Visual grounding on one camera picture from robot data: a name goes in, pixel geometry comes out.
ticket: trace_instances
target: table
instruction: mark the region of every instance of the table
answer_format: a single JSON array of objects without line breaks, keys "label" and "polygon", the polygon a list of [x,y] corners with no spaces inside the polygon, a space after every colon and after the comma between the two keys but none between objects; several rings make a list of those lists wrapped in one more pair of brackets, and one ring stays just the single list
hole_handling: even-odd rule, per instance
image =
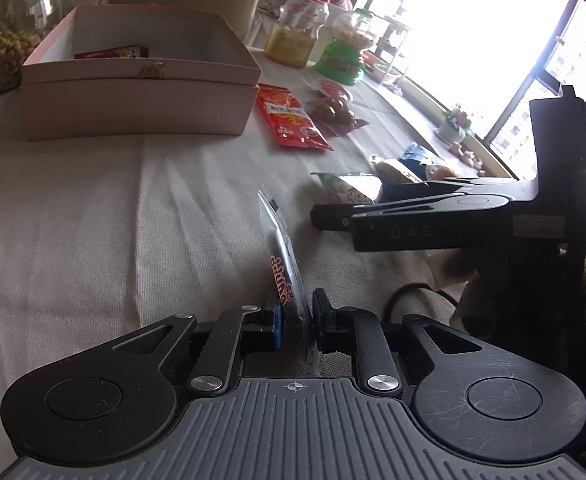
[{"label": "table", "polygon": [[[311,69],[256,58],[263,82],[314,97]],[[331,138],[330,153],[277,145],[255,108],[240,137],[46,142],[21,140],[13,108],[0,129],[0,400],[33,368],[173,313],[213,320],[263,303],[273,278],[258,189],[287,221],[308,297],[323,286],[334,304],[380,313],[399,286],[429,279],[420,253],[355,253],[349,235],[310,224],[324,201],[312,171],[370,171],[373,153],[398,156],[419,141],[369,86],[353,94],[371,124]],[[452,314],[428,292],[411,310],[443,322]],[[13,459],[0,423],[0,472]]]}]

